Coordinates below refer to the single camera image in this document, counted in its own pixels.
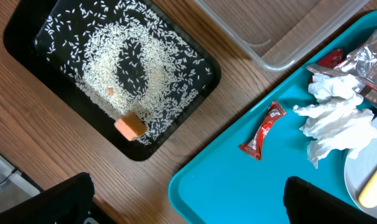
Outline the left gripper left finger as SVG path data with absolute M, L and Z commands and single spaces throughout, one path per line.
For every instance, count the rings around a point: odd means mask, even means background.
M 94 194 L 90 175 L 81 172 L 0 213 L 0 224 L 83 224 Z

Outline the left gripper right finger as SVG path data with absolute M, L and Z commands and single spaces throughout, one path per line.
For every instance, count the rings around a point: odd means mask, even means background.
M 377 224 L 377 218 L 296 176 L 286 180 L 283 203 L 295 224 Z

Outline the white tissue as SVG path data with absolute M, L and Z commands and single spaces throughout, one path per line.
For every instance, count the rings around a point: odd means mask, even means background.
M 308 92 L 317 104 L 293 107 L 293 112 L 307 118 L 300 130 L 313 138 L 307 146 L 307 159 L 315 168 L 335 149 L 348 149 L 349 158 L 356 159 L 377 138 L 377 129 L 371 123 L 374 113 L 357 108 L 363 97 L 350 88 L 353 82 L 354 78 L 348 75 L 339 78 L 315 73 Z

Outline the orange food cube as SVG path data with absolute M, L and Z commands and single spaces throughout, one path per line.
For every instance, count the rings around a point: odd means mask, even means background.
M 134 141 L 147 131 L 146 125 L 134 113 L 120 117 L 114 126 L 128 141 Z

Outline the aluminium foil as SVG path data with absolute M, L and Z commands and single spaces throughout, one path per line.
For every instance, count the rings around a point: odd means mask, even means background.
M 377 107 L 377 29 L 363 45 L 350 52 L 335 68 L 312 63 L 306 69 L 312 73 L 341 79 Z

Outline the white rice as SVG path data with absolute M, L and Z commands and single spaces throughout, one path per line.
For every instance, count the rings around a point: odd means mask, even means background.
M 212 82 L 205 57 L 144 1 L 59 1 L 39 55 L 110 118 L 133 113 L 154 144 Z

